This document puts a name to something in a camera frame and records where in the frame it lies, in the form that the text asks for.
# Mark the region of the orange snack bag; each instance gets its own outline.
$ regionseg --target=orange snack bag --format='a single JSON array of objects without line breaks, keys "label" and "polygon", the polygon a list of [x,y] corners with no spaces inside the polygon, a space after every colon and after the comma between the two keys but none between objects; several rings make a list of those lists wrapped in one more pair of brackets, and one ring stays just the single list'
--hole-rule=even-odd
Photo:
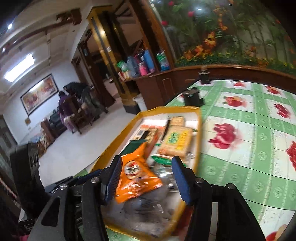
[{"label": "orange snack bag", "polygon": [[161,180],[149,170],[143,158],[146,142],[133,153],[122,156],[122,171],[115,193],[117,203],[138,197],[145,192],[162,186]]}]

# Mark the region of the table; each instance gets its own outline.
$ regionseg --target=table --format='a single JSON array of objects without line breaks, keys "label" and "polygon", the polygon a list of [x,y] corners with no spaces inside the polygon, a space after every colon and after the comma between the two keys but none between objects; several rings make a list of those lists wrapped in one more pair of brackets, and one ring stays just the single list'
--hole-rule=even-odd
[{"label": "table", "polygon": [[[296,141],[296,95],[231,80],[191,87],[205,100],[196,175],[211,184],[234,183],[265,236],[287,225],[296,210],[296,171],[286,152]],[[166,106],[184,106],[184,99],[178,95]],[[107,232],[112,241],[134,240]]]}]

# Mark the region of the white trash bin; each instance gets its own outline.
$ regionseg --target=white trash bin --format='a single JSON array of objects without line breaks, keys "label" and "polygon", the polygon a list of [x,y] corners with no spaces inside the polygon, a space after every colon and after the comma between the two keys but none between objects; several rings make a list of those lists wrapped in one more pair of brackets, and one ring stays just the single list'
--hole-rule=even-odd
[{"label": "white trash bin", "polygon": [[133,101],[137,102],[141,111],[147,110],[142,94],[139,94],[136,97],[133,97]]}]

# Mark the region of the metal bolt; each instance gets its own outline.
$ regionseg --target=metal bolt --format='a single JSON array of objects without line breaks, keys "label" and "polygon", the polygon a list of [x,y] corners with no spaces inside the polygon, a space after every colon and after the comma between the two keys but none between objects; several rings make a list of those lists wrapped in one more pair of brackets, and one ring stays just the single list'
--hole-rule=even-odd
[{"label": "metal bolt", "polygon": [[93,177],[92,179],[91,179],[91,182],[92,183],[98,183],[100,181],[100,179],[98,178],[98,177]]},{"label": "metal bolt", "polygon": [[196,180],[195,180],[197,183],[203,183],[203,179],[201,177],[198,177]]},{"label": "metal bolt", "polygon": [[228,183],[226,186],[227,186],[229,189],[235,189],[235,185],[232,184],[232,183]]},{"label": "metal bolt", "polygon": [[66,183],[63,183],[63,184],[61,184],[60,186],[59,186],[59,188],[61,189],[61,190],[64,190],[64,189],[66,189],[67,188],[67,184]]}]

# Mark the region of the pink bottle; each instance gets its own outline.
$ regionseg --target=pink bottle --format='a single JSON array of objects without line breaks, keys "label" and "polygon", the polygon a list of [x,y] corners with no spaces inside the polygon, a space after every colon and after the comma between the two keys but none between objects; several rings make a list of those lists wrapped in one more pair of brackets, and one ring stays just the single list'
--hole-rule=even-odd
[{"label": "pink bottle", "polygon": [[139,63],[139,71],[140,71],[141,76],[148,74],[148,69],[143,62]]}]

